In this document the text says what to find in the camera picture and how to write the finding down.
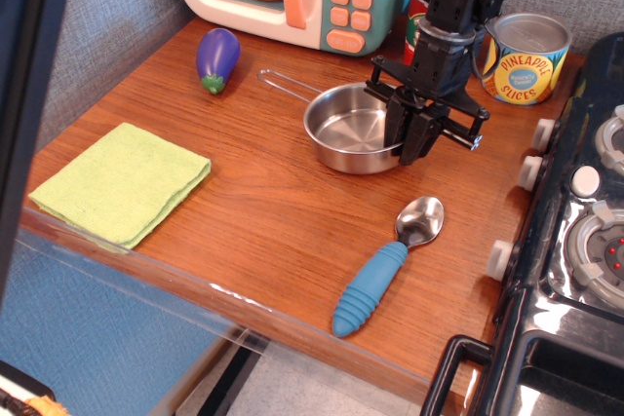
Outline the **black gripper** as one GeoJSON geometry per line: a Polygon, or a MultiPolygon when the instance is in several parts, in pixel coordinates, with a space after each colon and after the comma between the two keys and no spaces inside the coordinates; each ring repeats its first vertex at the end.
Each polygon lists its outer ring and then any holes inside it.
{"type": "Polygon", "coordinates": [[[424,158],[439,135],[476,149],[481,126],[489,118],[466,91],[468,79],[477,72],[485,27],[460,33],[444,31],[429,20],[418,25],[411,64],[375,57],[366,82],[366,92],[386,103],[384,146],[403,142],[401,166],[424,158]]]}

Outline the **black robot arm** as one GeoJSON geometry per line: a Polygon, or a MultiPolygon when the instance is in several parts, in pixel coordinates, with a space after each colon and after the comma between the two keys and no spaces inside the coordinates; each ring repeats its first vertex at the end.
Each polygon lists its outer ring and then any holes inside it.
{"type": "Polygon", "coordinates": [[[439,135],[475,149],[488,111],[468,95],[471,76],[485,79],[477,56],[504,0],[425,0],[410,64],[372,59],[366,91],[386,104],[384,144],[400,147],[399,163],[425,157],[439,135]]]}

